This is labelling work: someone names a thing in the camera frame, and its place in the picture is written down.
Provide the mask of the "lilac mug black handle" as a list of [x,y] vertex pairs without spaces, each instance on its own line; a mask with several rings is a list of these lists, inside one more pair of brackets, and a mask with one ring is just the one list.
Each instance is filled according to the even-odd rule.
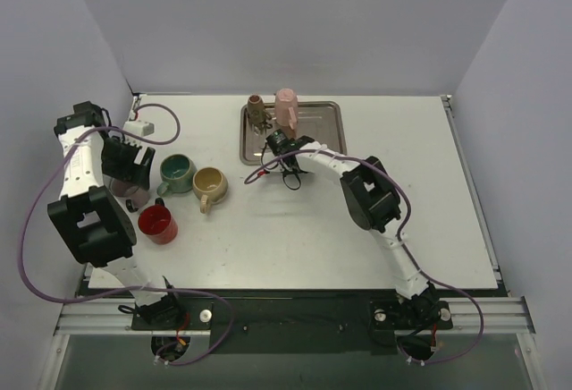
[[130,182],[123,182],[115,178],[111,178],[108,183],[109,191],[124,202],[125,207],[130,213],[134,213],[142,209],[150,199],[148,190]]

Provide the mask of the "teal green round mug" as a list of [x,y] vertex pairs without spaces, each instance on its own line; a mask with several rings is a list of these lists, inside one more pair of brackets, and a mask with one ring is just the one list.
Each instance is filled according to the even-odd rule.
[[157,195],[165,198],[190,192],[196,171],[194,162],[185,155],[174,154],[166,157],[160,165],[161,183],[156,188]]

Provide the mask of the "red mug black handle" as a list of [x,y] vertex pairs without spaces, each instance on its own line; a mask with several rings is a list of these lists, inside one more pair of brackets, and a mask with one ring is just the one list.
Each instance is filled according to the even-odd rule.
[[141,212],[138,228],[151,242],[157,245],[172,242],[179,232],[178,224],[162,198],[157,198],[154,205]]

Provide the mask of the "beige round mug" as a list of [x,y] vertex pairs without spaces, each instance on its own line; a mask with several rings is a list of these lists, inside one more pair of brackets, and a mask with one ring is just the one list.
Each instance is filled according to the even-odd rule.
[[208,214],[211,207],[224,201],[228,192],[228,180],[215,167],[204,167],[194,174],[192,188],[199,200],[199,210]]

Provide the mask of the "brown small mug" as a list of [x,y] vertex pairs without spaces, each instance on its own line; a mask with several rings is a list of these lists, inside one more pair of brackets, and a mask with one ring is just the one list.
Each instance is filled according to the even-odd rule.
[[254,133],[262,135],[271,128],[272,116],[266,111],[265,103],[259,95],[248,97],[246,113],[249,127]]

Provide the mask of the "pink faceted mug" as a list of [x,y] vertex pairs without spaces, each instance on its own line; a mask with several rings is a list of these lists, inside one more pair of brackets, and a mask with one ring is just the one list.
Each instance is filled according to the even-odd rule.
[[280,89],[274,97],[274,120],[278,129],[287,137],[297,137],[299,125],[298,95],[293,89]]

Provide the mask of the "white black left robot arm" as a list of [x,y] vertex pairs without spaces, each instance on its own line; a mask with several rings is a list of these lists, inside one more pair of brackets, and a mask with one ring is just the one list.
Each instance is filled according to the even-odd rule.
[[63,187],[48,216],[72,256],[113,275],[134,300],[134,315],[150,326],[177,327],[185,315],[176,294],[160,290],[135,257],[136,229],[130,214],[149,199],[154,148],[142,138],[151,123],[133,118],[117,131],[108,113],[85,101],[58,118],[54,132],[63,153]]

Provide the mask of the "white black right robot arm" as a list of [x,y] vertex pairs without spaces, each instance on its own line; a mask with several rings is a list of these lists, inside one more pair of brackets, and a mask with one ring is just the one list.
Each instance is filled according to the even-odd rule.
[[410,327],[428,326],[441,318],[434,285],[403,244],[386,235],[388,230],[398,230],[400,195],[379,159],[351,158],[308,136],[290,139],[282,130],[271,133],[264,148],[272,151],[284,177],[316,174],[341,187],[352,221],[373,236],[391,271],[400,304],[395,317]]

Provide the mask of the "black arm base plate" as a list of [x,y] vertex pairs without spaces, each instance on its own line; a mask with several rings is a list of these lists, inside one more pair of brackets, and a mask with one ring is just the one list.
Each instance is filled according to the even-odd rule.
[[181,294],[178,302],[177,312],[152,323],[134,313],[132,329],[207,331],[217,354],[392,355],[403,337],[453,327],[437,292],[405,301],[393,290],[222,290]]

